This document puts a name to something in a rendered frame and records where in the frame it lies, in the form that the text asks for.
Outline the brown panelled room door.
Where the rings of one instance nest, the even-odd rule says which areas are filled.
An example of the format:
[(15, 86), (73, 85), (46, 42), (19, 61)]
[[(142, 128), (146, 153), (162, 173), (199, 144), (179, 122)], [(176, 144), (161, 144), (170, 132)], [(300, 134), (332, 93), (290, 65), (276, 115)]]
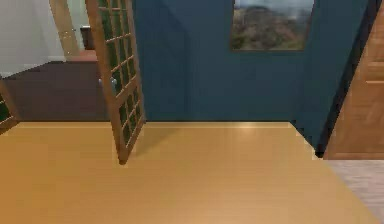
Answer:
[(367, 7), (326, 160), (384, 160), (384, 0)]

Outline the dark brown cabinet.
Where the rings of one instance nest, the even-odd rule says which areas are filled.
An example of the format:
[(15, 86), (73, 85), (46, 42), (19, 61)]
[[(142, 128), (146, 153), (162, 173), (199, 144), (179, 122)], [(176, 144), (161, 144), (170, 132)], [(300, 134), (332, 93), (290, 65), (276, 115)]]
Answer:
[(82, 26), (80, 32), (83, 39), (84, 49), (85, 50), (94, 50), (94, 41), (92, 38), (92, 31), (89, 26)]

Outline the wooden glass-paned room door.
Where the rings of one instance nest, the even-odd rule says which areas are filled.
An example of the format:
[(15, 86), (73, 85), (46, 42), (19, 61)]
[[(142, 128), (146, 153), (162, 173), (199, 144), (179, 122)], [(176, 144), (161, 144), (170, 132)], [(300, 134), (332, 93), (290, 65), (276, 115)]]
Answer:
[[(124, 165), (146, 122), (133, 0), (85, 3), (117, 158)], [(111, 77), (117, 80), (116, 94)]]
[(20, 122), (20, 116), (14, 100), (0, 76), (0, 135), (9, 131)]

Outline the light wooden room door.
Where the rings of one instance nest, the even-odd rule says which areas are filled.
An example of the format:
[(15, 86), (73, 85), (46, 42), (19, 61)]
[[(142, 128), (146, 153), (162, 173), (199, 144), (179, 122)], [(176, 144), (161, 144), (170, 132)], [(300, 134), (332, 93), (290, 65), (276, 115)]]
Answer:
[(67, 60), (73, 60), (80, 53), (67, 0), (49, 0), (60, 43)]

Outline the framed landscape picture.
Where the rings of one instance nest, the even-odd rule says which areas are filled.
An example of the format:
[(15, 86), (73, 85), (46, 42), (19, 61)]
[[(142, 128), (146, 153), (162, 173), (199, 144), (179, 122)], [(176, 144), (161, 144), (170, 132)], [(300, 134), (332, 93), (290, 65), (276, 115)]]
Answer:
[(234, 51), (303, 51), (316, 0), (233, 0)]

